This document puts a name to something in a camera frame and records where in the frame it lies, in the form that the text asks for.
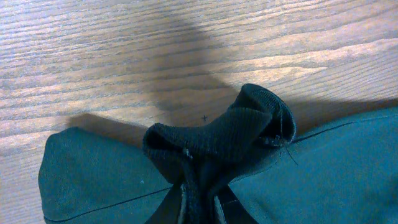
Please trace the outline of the black t-shirt with logo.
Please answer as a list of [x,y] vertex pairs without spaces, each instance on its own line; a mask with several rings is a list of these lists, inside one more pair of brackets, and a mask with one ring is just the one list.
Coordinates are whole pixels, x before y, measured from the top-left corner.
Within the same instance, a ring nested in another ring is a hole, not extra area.
[[289,107],[253,84],[212,122],[148,128],[141,148],[68,128],[45,144],[46,223],[145,223],[185,184],[183,223],[215,223],[229,186],[258,223],[396,223],[397,109],[296,136]]

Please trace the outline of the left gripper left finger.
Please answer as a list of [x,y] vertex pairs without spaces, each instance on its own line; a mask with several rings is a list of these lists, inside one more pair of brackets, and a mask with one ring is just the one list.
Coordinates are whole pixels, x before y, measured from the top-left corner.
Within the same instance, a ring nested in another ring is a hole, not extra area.
[[183,223],[185,208],[185,184],[175,184],[168,191],[156,211],[145,224],[178,224]]

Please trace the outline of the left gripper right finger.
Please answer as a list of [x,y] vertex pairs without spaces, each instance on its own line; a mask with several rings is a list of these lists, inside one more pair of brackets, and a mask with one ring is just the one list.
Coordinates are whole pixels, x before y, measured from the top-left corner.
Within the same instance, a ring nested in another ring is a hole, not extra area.
[[223,187],[214,197],[215,223],[259,224],[243,207],[229,186]]

